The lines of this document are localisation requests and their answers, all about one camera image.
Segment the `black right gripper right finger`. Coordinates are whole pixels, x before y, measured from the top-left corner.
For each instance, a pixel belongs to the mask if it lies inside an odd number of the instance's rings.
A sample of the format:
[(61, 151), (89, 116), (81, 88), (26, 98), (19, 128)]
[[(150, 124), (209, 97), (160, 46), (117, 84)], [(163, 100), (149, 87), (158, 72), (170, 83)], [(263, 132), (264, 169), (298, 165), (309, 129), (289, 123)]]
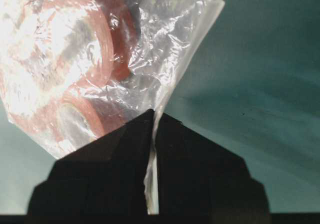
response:
[(165, 114), (155, 140), (160, 215), (178, 223), (271, 223), (244, 159)]

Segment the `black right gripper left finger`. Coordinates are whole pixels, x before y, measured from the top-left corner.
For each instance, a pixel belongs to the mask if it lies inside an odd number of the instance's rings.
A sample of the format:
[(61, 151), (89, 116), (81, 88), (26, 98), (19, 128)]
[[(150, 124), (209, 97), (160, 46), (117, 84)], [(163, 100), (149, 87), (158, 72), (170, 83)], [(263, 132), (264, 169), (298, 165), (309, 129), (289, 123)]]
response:
[(133, 223), (147, 216), (144, 191), (153, 110), (56, 161), (34, 188), (27, 223)]

